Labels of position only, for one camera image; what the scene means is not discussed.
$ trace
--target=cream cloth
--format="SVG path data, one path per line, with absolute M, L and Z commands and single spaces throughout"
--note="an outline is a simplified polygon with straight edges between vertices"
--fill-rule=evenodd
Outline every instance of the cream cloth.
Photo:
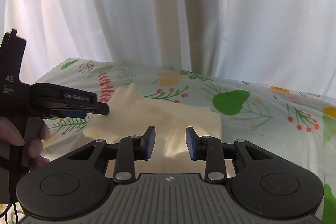
M 205 162 L 192 161 L 185 142 L 188 126 L 199 136 L 221 138 L 221 117 L 209 107 L 192 107 L 163 100 L 148 99 L 137 95 L 136 85 L 118 88 L 108 102 L 110 113 L 96 116 L 83 130 L 72 147 L 76 149 L 96 139 L 117 143 L 123 137 L 142 136 L 148 126 L 156 129 L 156 141 L 149 161 L 135 162 L 139 173 L 201 173 Z M 112 177 L 114 160 L 106 172 Z

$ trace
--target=finger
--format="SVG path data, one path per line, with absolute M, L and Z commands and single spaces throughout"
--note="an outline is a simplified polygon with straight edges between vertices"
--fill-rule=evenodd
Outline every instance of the finger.
M 29 158 L 37 158 L 41 155 L 43 151 L 43 144 L 40 139 L 33 140 L 27 150 L 27 154 Z
M 37 166 L 42 166 L 42 165 L 45 165 L 45 164 L 47 164 L 47 163 L 50 162 L 49 159 L 44 158 L 44 157 L 42 157 L 42 156 L 39 156 L 39 157 L 37 157 L 37 158 L 34 158 L 32 161 L 33 161 L 34 164 L 37 165 Z
M 50 138 L 50 130 L 48 126 L 45 124 L 42 130 L 40 131 L 39 138 L 41 140 L 48 140 Z
M 30 170 L 34 170 L 36 168 L 38 168 L 38 165 L 34 162 L 34 159 L 30 159 L 30 161 L 29 161 L 29 169 Z
M 6 117 L 0 117 L 0 140 L 15 146 L 25 144 L 20 132 Z

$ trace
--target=floral bedsheet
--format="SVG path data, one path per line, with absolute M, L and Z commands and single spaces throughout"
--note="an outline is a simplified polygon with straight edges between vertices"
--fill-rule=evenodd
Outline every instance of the floral bedsheet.
M 139 94 L 191 106 L 209 106 L 222 120 L 222 141 L 246 139 L 314 172 L 325 195 L 316 216 L 336 224 L 336 100 L 267 85 L 220 79 L 172 67 L 95 62 L 69 58 L 41 77 L 47 82 L 94 92 L 108 102 L 120 86 L 137 84 Z M 72 140 L 94 119 L 55 118 L 46 123 L 51 160 L 67 153 Z M 5 209 L 0 205 L 0 212 Z M 23 213 L 19 208 L 19 217 Z M 14 211 L 7 214 L 15 222 Z

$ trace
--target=white curtain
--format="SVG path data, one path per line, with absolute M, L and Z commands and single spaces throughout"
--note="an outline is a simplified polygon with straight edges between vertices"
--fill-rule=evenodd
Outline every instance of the white curtain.
M 336 0 L 0 0 L 21 80 L 67 57 L 163 65 L 336 98 Z

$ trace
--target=logo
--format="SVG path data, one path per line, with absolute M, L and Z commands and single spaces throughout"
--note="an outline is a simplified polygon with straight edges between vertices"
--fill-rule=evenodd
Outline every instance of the logo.
M 4 85 L 3 93 L 9 94 L 10 92 L 14 92 L 14 89 L 8 88 L 6 85 Z
M 89 97 L 81 97 L 81 96 L 78 96 L 78 95 L 71 95 L 71 94 L 68 94 L 68 93 L 65 93 L 64 97 L 75 99 L 75 100 L 81 100 L 81 101 L 88 101 L 88 102 L 90 101 Z
M 13 83 L 14 82 L 14 76 L 7 75 L 6 81 Z
M 172 176 L 166 177 L 166 181 L 169 181 L 169 182 L 173 181 L 174 179 L 175 179 L 175 178 L 172 177 Z

